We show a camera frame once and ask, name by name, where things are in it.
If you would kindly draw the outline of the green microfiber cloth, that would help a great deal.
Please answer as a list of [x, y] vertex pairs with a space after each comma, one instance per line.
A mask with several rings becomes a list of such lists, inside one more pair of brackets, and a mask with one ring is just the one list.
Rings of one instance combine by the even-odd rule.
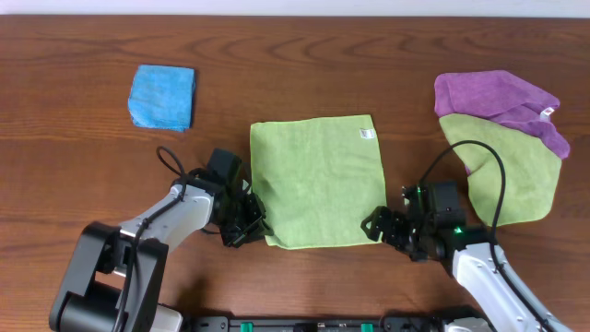
[[386, 203], [379, 140], [368, 114], [250, 128], [253, 190], [273, 234], [286, 250], [369, 243], [360, 227]]

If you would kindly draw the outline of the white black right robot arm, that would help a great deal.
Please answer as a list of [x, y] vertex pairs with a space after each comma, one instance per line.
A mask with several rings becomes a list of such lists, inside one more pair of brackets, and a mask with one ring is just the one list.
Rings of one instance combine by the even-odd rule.
[[518, 277], [483, 225], [467, 225], [455, 182], [404, 188], [404, 211], [379, 206], [361, 224], [374, 242], [393, 246], [413, 262], [429, 260], [476, 300], [497, 331], [567, 331]]

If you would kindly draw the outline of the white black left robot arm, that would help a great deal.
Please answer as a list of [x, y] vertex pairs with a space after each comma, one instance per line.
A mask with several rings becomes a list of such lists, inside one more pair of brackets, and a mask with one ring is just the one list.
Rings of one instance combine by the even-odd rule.
[[159, 303], [169, 254], [207, 224], [238, 248], [271, 234], [250, 188], [193, 179], [141, 215], [80, 234], [49, 315], [53, 331], [179, 331], [183, 315]]

